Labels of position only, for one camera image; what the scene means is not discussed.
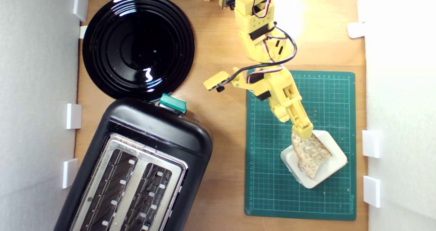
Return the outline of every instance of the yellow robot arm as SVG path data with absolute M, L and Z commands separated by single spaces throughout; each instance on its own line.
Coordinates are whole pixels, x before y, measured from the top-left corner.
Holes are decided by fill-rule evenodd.
M 220 72 L 204 82 L 208 90 L 224 90 L 230 83 L 236 88 L 251 91 L 258 99 L 268 99 L 271 112 L 282 122 L 291 120 L 293 130 L 301 138 L 309 138 L 313 125 L 302 104 L 301 96 L 290 72 L 277 62 L 290 60 L 296 54 L 293 40 L 274 23 L 273 0 L 219 0 L 222 7 L 235 11 L 239 36 L 249 59 L 263 63 L 244 77 L 246 68 L 233 68 L 230 76 Z

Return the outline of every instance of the wooden table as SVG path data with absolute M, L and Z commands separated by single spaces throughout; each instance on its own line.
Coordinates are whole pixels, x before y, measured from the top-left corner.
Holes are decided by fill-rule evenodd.
M 110 0 L 89 0 L 88 19 Z M 286 66 L 296 70 L 353 71 L 356 74 L 357 116 L 357 220 L 325 221 L 244 214 L 244 164 L 246 93 L 227 88 L 222 93 L 207 91 L 202 82 L 219 71 L 251 64 L 237 37 L 234 13 L 221 10 L 217 0 L 171 0 L 186 13 L 196 38 L 192 70 L 173 93 L 188 102 L 188 109 L 213 133 L 214 151 L 192 206 L 188 231 L 366 231 L 368 207 L 363 202 L 362 176 L 367 172 L 361 154 L 361 130 L 366 127 L 365 58 L 363 40 L 347 36 L 347 23 L 357 20 L 357 0 L 297 0 L 290 12 L 299 12 L 296 43 L 299 52 Z M 75 157 L 83 158 L 101 115 L 113 101 L 89 79 L 80 55 L 78 103 L 83 108 L 82 129 L 77 131 Z

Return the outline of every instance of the black toaster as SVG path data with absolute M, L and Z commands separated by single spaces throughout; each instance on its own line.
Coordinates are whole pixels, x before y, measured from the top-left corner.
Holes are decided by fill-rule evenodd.
M 212 139 L 183 102 L 170 103 L 122 98 L 107 108 L 55 231 L 183 230 Z

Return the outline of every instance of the white bracket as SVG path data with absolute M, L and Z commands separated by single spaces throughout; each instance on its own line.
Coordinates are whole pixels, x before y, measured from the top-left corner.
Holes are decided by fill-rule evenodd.
M 380 158 L 380 133 L 362 130 L 362 153 L 367 157 Z
M 366 203 L 380 208 L 380 180 L 363 176 L 363 201 Z
M 357 0 L 358 22 L 351 22 L 347 26 L 350 38 L 363 37 L 366 34 L 366 19 L 368 17 L 368 8 L 365 0 Z
M 67 104 L 67 129 L 81 128 L 81 105 Z
M 87 28 L 88 28 L 88 25 L 80 26 L 80 34 L 79 34 L 79 39 L 80 40 L 82 40 L 84 38 L 84 33 L 86 32 Z
M 77 175 L 78 170 L 78 159 L 73 158 L 68 161 L 64 161 L 64 174 L 62 178 L 62 188 L 66 189 L 67 187 L 73 184 L 73 181 Z
M 74 0 L 73 14 L 81 21 L 86 21 L 88 16 L 88 0 Z

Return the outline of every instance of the white plate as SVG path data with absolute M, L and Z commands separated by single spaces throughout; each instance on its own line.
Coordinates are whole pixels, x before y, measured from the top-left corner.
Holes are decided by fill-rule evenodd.
M 347 164 L 347 157 L 344 152 L 342 152 L 336 141 L 334 141 L 330 133 L 325 130 L 314 130 L 313 133 L 333 155 L 321 164 L 313 180 L 307 177 L 304 172 L 300 171 L 298 167 L 298 158 L 292 145 L 283 150 L 280 154 L 282 161 L 285 163 L 286 167 L 288 167 L 295 179 L 304 187 L 309 189 L 314 188 Z

